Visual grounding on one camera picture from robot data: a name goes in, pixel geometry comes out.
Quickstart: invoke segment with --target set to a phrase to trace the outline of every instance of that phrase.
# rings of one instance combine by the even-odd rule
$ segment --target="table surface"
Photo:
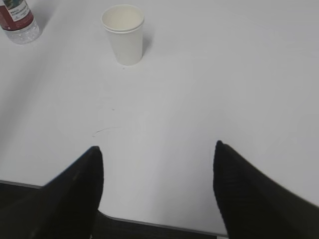
[[[103,213],[224,234],[221,139],[319,205],[318,1],[127,0],[146,16],[131,67],[100,23],[120,3],[30,0],[41,37],[0,35],[0,179],[43,185],[98,145]]]

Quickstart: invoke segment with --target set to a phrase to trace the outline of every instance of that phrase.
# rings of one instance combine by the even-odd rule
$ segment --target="dark floor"
[[[0,183],[0,209],[25,197],[35,188]],[[116,221],[98,212],[93,239],[216,239],[198,233]]]

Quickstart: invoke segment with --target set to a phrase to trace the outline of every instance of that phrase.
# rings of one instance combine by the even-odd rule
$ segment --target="white paper cup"
[[[143,54],[144,14],[136,6],[117,5],[102,15],[117,61],[125,66],[138,63]]]

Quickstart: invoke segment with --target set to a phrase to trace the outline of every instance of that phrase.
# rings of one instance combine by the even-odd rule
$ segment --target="cup rim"
[[[113,9],[113,8],[115,8],[115,7],[119,7],[119,6],[130,6],[130,7],[133,7],[133,8],[135,8],[135,9],[137,9],[139,12],[141,12],[141,14],[142,14],[142,16],[143,16],[143,19],[142,19],[141,23],[140,23],[139,25],[135,26],[135,27],[132,27],[132,28],[129,28],[129,29],[125,29],[125,30],[118,30],[118,29],[114,29],[114,28],[111,28],[111,27],[108,27],[107,25],[105,25],[104,22],[103,22],[103,16],[104,16],[104,14],[105,14],[106,12],[108,12],[109,10],[111,10],[111,9]],[[109,32],[119,33],[119,34],[121,34],[121,33],[129,33],[129,32],[132,32],[132,31],[137,30],[138,28],[140,28],[140,27],[143,25],[144,21],[145,21],[145,16],[144,16],[143,11],[142,11],[139,7],[133,6],[133,5],[130,5],[130,4],[118,4],[118,5],[111,6],[111,7],[107,8],[107,9],[102,13],[102,15],[101,15],[101,23],[102,23],[102,25],[104,26],[104,28],[105,28],[107,31],[109,31]]]

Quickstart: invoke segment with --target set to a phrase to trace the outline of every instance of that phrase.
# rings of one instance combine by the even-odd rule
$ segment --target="red label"
[[[16,31],[33,22],[33,14],[25,0],[0,0],[0,25],[6,31]]]

